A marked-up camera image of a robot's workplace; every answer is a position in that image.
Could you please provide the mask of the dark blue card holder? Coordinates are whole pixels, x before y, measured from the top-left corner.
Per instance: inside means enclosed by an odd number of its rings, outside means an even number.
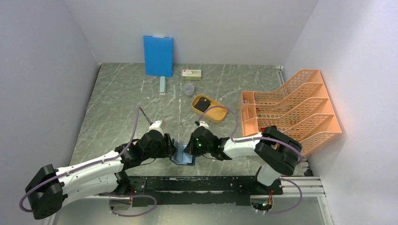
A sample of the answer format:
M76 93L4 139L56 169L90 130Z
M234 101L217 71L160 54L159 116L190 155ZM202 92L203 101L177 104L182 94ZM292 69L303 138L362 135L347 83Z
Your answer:
M187 144L183 144L173 139L173 145L176 148L176 152L170 157L170 160L177 165L188 165L194 166L196 156L190 155L184 152Z

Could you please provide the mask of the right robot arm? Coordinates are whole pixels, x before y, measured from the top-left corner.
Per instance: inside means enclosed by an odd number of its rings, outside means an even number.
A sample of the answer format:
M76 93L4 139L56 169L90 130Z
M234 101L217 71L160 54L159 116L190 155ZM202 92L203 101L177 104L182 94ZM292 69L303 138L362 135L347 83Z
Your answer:
M237 157L258 156L266 164L256 173L253 188L258 194L265 194L282 175L291 176L297 164L301 163L302 145L280 132L275 126L266 127L256 135L219 138L209 129L200 126L191 134L184 153L193 156L210 154L217 160L232 160Z

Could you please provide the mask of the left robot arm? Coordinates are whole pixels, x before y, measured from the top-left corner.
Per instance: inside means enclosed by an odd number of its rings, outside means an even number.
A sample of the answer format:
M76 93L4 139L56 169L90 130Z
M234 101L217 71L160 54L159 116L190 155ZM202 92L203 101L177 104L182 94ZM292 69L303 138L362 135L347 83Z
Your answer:
M43 166L25 189L29 211L41 220L87 196L132 195L135 187L126 173L128 169L147 159L170 158L175 153L175 140L168 133L150 130L140 139L132 139L85 163L58 169L52 164Z

